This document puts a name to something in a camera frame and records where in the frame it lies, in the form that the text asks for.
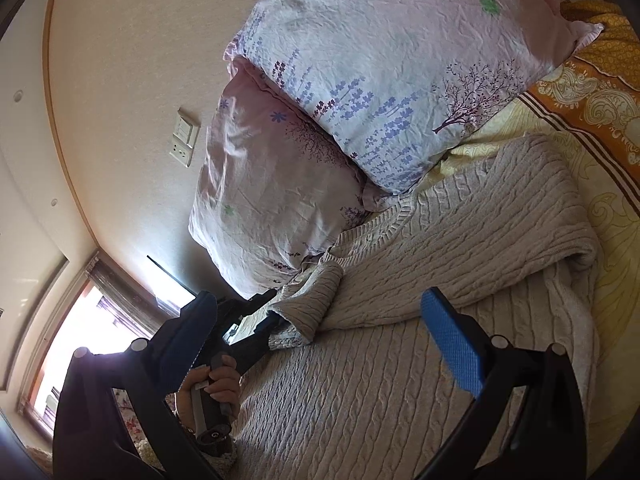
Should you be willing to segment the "person's left hand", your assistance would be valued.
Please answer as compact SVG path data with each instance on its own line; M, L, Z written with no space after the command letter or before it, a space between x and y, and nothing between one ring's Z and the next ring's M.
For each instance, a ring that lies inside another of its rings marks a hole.
M196 429L191 390L199 384L205 385L203 392L206 396L227 408L228 421L234 422L240 411L240 378L241 375L236 370L236 361L228 354L220 357L220 365L216 368L192 368L175 393L176 413L183 426L191 432Z

